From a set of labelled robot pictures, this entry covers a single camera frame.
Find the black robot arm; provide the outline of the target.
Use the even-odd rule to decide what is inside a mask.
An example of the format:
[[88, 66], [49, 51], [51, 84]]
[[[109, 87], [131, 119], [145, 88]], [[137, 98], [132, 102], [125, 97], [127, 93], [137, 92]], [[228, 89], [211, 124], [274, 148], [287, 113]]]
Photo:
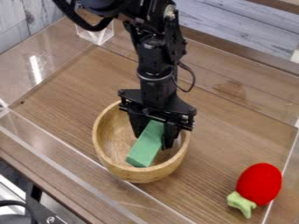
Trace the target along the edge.
[[119, 107], [128, 113], [136, 136], [155, 120], [163, 124], [163, 147], [169, 149], [183, 130], [192, 130], [196, 108], [177, 92], [177, 70], [187, 41], [173, 0], [52, 0], [68, 19], [89, 32], [123, 22], [137, 55], [139, 89], [121, 89]]

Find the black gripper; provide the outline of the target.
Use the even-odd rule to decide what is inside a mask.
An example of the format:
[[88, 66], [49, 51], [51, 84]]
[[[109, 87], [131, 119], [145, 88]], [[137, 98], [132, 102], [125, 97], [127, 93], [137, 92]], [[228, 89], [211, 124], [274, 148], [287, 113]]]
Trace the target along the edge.
[[139, 137], [149, 120], [164, 123], [163, 149], [173, 147], [173, 140], [181, 130], [192, 131], [196, 108], [183, 101], [176, 94], [177, 75], [171, 74], [161, 79], [140, 79], [139, 89], [120, 89], [119, 107], [128, 113], [135, 133]]

